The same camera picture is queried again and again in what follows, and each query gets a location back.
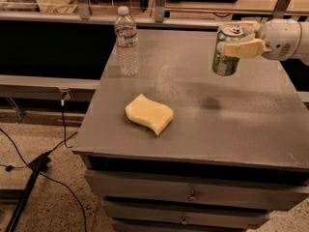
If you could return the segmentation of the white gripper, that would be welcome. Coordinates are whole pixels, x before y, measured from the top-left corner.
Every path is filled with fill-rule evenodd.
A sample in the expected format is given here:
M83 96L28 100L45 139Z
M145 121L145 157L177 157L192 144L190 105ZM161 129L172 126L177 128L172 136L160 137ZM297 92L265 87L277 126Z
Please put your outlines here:
M246 36L256 34L259 38L244 43L226 43L223 54L236 58L255 58L262 55L268 60L286 61L298 59L302 28L292 19L273 19L262 26L255 20L239 21Z

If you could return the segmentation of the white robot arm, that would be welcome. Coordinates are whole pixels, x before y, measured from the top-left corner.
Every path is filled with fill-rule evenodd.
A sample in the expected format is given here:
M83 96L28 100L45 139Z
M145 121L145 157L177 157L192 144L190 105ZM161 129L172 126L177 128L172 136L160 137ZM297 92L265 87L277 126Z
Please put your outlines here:
M309 64L309 22L293 19L272 19L267 22L238 21L244 37L219 43L216 49L228 57L286 61L297 59Z

